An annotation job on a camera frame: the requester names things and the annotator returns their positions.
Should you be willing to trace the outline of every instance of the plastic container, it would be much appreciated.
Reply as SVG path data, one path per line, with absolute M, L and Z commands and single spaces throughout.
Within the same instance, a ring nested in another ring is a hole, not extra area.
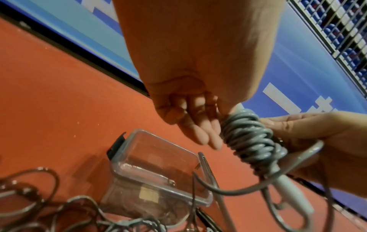
M 129 218 L 153 216 L 179 225 L 192 204 L 192 172 L 211 182 L 199 157 L 144 130 L 135 130 L 111 159 L 113 180 L 101 200 L 104 211 Z M 197 206 L 210 206 L 213 194 L 195 184 Z

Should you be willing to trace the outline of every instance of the black latch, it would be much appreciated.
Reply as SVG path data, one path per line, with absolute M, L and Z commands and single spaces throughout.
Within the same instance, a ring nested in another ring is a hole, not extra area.
M 107 157 L 108 157 L 109 160 L 111 160 L 116 155 L 116 152 L 118 151 L 118 149 L 125 142 L 125 138 L 124 138 L 125 134 L 126 134 L 126 132 L 122 133 L 122 135 L 120 135 L 120 137 L 118 139 L 116 139 L 116 141 L 112 144 L 110 149 L 108 149 Z

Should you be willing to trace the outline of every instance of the black border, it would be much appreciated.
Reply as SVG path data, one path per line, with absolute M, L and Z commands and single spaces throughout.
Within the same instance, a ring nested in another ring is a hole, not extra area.
M 75 58 L 89 64 L 93 68 L 109 75 L 110 77 L 116 79 L 117 81 L 131 87 L 132 89 L 138 91 L 144 96 L 149 97 L 148 91 L 146 90 L 144 84 L 133 78 L 132 76 L 126 74 L 122 70 L 116 68 L 110 63 L 104 61 L 98 56 L 90 53 L 89 51 L 81 48 L 80 46 L 74 44 L 70 40 L 59 35 L 55 31 L 49 29 L 45 25 L 37 22 L 36 20 L 18 12 L 7 4 L 0 2 L 0 18 L 11 22 L 12 24 L 18 26 L 19 28 L 26 30 L 27 32 L 35 35 L 36 37 L 56 46 L 58 49 L 67 52 L 68 54 L 74 56 Z M 20 22 L 26 23 L 28 27 L 21 26 Z

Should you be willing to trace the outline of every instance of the yellow label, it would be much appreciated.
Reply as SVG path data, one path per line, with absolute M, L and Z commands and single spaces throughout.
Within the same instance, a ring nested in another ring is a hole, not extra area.
M 142 186 L 140 189 L 139 198 L 147 201 L 152 201 L 154 203 L 158 203 L 159 193 L 153 189 Z

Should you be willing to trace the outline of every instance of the hand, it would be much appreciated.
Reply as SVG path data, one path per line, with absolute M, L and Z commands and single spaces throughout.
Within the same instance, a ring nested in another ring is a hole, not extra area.
M 284 0 L 114 0 L 157 113 L 198 144 L 222 146 L 217 111 L 256 91 Z
M 324 170 L 331 188 L 367 197 L 367 115 L 350 112 L 297 114 L 263 118 L 261 122 L 285 142 L 289 154 L 284 159 L 309 148 L 316 139 L 325 142 L 316 157 L 290 174 L 319 182 L 319 177 L 310 168 L 314 165 Z

